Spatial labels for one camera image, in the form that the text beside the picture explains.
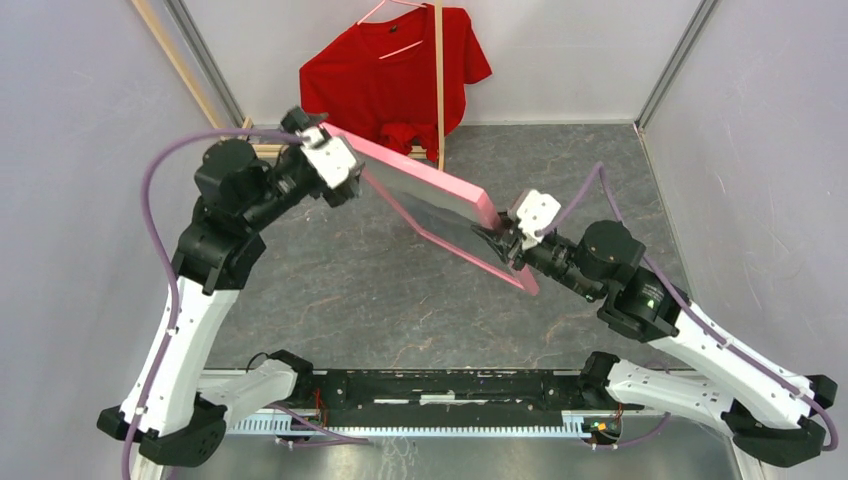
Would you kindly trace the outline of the pink wooden picture frame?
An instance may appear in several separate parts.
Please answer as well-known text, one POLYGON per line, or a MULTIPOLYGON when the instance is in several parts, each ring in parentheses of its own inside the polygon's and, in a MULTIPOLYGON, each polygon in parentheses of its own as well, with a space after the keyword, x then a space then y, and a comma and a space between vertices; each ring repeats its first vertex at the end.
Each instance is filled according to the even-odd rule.
POLYGON ((530 295, 539 292, 529 268, 509 267, 476 232, 503 228, 482 187, 330 123, 323 127, 364 157, 364 179, 421 237, 530 295))

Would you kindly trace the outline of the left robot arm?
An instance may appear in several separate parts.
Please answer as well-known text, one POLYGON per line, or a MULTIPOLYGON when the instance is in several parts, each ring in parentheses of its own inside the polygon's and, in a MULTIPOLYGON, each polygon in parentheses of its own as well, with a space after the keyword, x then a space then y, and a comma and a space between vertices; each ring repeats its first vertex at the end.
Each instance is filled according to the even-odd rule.
POLYGON ((268 133, 282 143, 272 161, 257 155, 250 135, 242 128, 206 133, 191 221, 174 253, 160 257, 168 293, 154 342, 126 399, 97 420, 126 452, 160 466, 200 466, 229 427, 281 401, 302 407, 314 394, 311 364, 285 351, 222 385, 199 385, 219 329, 265 251, 262 231, 306 198, 338 207, 360 192, 363 160, 325 128, 323 115, 288 111, 268 133))

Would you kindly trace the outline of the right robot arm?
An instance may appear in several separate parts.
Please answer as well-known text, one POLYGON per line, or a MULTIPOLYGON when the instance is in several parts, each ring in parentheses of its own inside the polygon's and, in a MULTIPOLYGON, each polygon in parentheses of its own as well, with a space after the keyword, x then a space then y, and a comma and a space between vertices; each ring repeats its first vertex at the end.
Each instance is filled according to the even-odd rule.
POLYGON ((623 223, 592 223, 578 242, 556 233, 530 238, 515 221, 476 227, 509 265, 528 266, 598 302, 598 318, 625 338, 664 352, 700 374, 693 381, 595 352, 577 382, 591 408, 641 405, 708 426, 749 456, 788 468, 837 448, 828 416, 838 386, 798 375, 736 339, 644 257, 623 223))

